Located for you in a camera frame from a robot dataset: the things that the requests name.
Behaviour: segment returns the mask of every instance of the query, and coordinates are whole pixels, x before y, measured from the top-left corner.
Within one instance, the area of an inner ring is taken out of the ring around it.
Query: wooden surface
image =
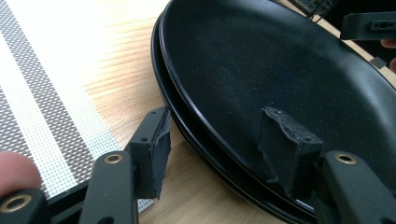
[[[149,43],[154,22],[167,2],[8,1],[44,68],[84,85],[122,148],[145,114],[163,105]],[[140,221],[282,223],[226,187],[187,145],[175,125],[162,197]]]

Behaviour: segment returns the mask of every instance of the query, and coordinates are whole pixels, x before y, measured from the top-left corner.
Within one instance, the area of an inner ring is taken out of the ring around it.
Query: stacked black plate
[[[257,149],[262,107],[287,111],[324,151],[364,158],[396,189],[396,94],[352,49],[265,0],[173,0],[151,56],[165,103],[186,140],[240,195],[288,222],[315,223]]]

